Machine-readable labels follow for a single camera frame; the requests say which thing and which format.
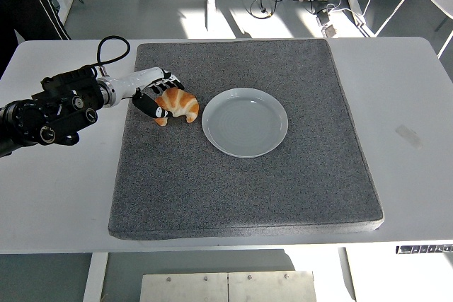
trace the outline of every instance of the black pants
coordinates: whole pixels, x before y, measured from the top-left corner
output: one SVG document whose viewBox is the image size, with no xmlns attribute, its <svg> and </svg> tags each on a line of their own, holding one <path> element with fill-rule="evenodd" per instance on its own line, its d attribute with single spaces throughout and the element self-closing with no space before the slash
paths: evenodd
<svg viewBox="0 0 453 302">
<path fill-rule="evenodd" d="M 18 46 L 14 30 L 24 40 L 70 39 L 50 0 L 0 0 L 0 78 Z"/>
</svg>

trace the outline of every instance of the gray mat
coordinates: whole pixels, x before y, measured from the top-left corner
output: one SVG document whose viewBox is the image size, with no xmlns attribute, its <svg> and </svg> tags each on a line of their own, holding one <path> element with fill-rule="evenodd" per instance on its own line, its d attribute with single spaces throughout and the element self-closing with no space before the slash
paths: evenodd
<svg viewBox="0 0 453 302">
<path fill-rule="evenodd" d="M 200 103 L 160 127 L 130 104 L 110 214 L 131 240 L 371 231 L 384 220 L 323 39 L 145 44 L 136 70 L 173 72 Z M 277 98 L 289 129 L 273 151 L 236 158 L 203 134 L 216 94 L 249 87 Z"/>
</svg>

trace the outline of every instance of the round plate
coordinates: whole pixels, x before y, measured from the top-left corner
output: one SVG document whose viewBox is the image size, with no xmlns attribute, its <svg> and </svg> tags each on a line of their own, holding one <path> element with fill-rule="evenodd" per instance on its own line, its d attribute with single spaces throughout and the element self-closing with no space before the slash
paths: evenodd
<svg viewBox="0 0 453 302">
<path fill-rule="evenodd" d="M 262 156 L 285 138 L 288 117 L 274 97 L 255 88 L 233 88 L 206 105 L 203 132 L 220 151 L 235 157 Z"/>
</svg>

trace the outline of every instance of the robotic hand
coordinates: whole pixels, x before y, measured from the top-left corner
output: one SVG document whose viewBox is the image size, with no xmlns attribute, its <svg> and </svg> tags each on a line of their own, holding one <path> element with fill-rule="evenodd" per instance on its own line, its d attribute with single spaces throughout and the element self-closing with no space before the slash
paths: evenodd
<svg viewBox="0 0 453 302">
<path fill-rule="evenodd" d="M 93 65 L 84 66 L 43 79 L 43 92 L 1 108 L 0 157 L 23 146 L 75 145 L 79 141 L 77 132 L 98 120 L 97 110 L 115 106 L 125 98 L 132 98 L 132 103 L 150 117 L 171 117 L 171 112 L 160 108 L 142 90 L 151 87 L 160 93 L 170 87 L 184 89 L 173 74 L 158 67 L 114 79 L 102 64 L 96 66 L 101 69 L 100 78 L 96 78 Z"/>
</svg>

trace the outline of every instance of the toy croissant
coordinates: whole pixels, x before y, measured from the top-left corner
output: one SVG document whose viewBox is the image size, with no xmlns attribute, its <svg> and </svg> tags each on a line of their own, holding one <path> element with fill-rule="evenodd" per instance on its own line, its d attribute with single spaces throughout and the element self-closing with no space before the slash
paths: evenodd
<svg viewBox="0 0 453 302">
<path fill-rule="evenodd" d="M 197 118 L 200 106 L 192 93 L 179 88 L 167 88 L 156 98 L 156 103 L 164 110 L 170 111 L 174 117 L 186 116 L 186 122 L 191 123 Z M 161 127 L 167 125 L 168 118 L 154 118 Z"/>
</svg>

